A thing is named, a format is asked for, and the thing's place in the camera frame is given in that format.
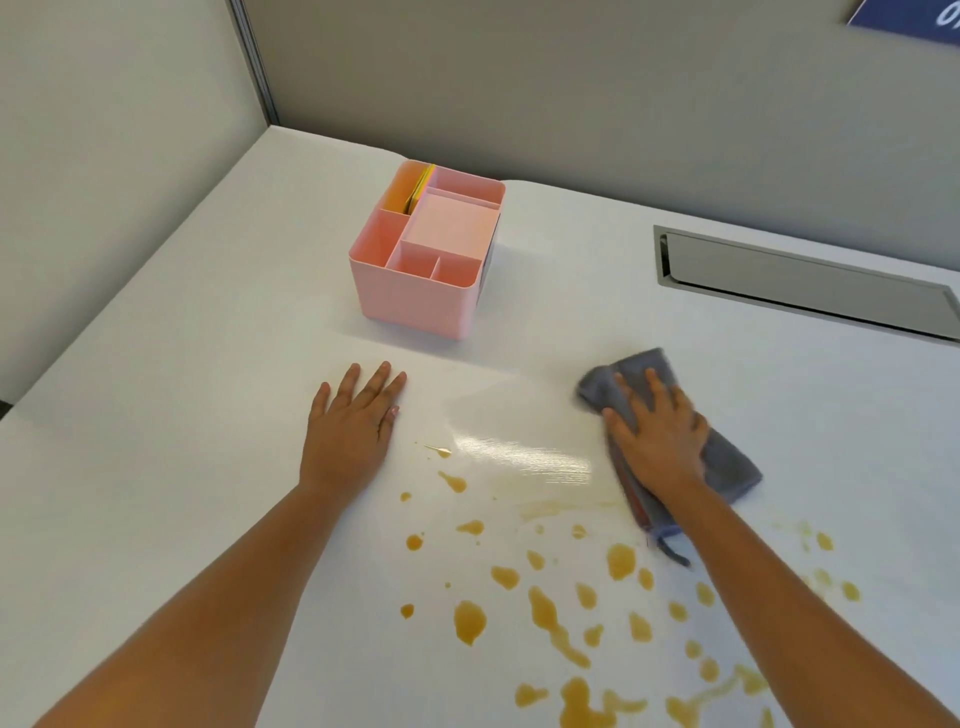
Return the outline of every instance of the blue sign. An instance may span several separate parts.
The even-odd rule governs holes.
[[[864,0],[848,25],[960,45],[960,0]]]

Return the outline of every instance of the left hand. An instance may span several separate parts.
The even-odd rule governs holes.
[[[346,508],[373,480],[387,455],[399,407],[394,401],[406,384],[400,372],[384,386],[390,374],[385,361],[354,397],[360,365],[352,364],[340,382],[329,409],[330,385],[324,382],[313,399],[307,423],[300,486],[320,491],[337,508]]]

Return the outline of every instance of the finger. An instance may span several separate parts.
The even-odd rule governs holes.
[[[630,408],[634,411],[634,416],[636,417],[636,428],[640,429],[640,423],[643,422],[644,418],[650,416],[650,410],[647,409],[647,403],[643,401],[639,395],[631,389],[630,385],[627,384],[627,380],[623,378],[623,375],[617,372],[613,375],[613,378],[616,379],[617,385],[620,387],[620,391],[623,392],[623,396],[627,398],[627,403],[630,404]]]
[[[710,423],[707,418],[697,412],[693,418],[693,436],[697,440],[697,447],[703,449],[707,444],[707,437],[710,435]]]
[[[628,448],[636,438],[623,418],[609,407],[603,411],[603,422],[607,426],[607,431],[613,437],[613,441],[620,446],[620,449]]]
[[[310,405],[310,419],[315,420],[326,412],[326,401],[330,399],[330,385],[324,382],[320,385],[313,403]]]
[[[373,401],[373,398],[380,394],[380,390],[383,389],[383,383],[387,380],[387,376],[390,374],[390,362],[385,361],[377,370],[373,373],[373,376],[370,377],[370,381],[367,382],[367,386],[360,390],[360,394],[353,398],[353,405],[355,407],[366,407]]]
[[[654,411],[671,411],[673,402],[670,401],[670,393],[667,392],[666,386],[660,381],[657,372],[651,367],[644,374],[647,375],[647,384],[650,385],[650,391],[654,393]]]
[[[679,384],[674,384],[670,387],[670,393],[673,395],[673,403],[677,408],[678,412],[688,414],[690,417],[693,416],[693,402],[690,401],[690,398],[686,395],[686,392],[680,388]]]
[[[370,411],[370,416],[374,422],[378,423],[387,416],[387,411],[393,406],[396,398],[400,396],[400,392],[403,391],[406,383],[407,373],[400,372],[394,377],[394,380],[390,382],[390,384],[383,388],[383,391],[376,396],[376,399],[370,403],[367,409]]]
[[[334,397],[333,402],[330,403],[330,411],[343,409],[350,404],[358,378],[360,378],[360,365],[350,364],[350,368],[347,369],[347,373],[344,374],[344,379],[340,382],[340,387],[337,389],[337,396]]]
[[[394,405],[387,410],[387,414],[383,416],[383,420],[380,421],[380,442],[385,446],[390,445],[390,438],[394,434],[394,422],[396,422],[396,416],[400,413],[400,408]]]

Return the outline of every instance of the forearm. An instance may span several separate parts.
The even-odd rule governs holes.
[[[339,514],[295,488],[38,726],[253,726]]]
[[[666,502],[797,728],[960,726],[840,619],[703,482]]]

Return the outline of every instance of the microfiber towel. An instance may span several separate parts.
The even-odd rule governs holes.
[[[651,349],[608,366],[591,369],[577,385],[577,394],[597,412],[610,407],[631,429],[636,430],[634,411],[613,375],[617,372],[622,374],[627,385],[640,396],[647,407],[653,409],[653,392],[650,391],[644,374],[650,368],[657,372],[660,381],[668,387],[677,383],[663,349]],[[671,559],[689,566],[690,562],[670,549],[664,540],[680,533],[677,522],[663,503],[630,472],[623,453],[613,439],[608,437],[607,444],[617,477],[630,502],[636,522],[657,541],[660,549]],[[707,437],[703,459],[707,485],[727,503],[733,503],[763,478],[750,458],[715,429],[712,429]]]

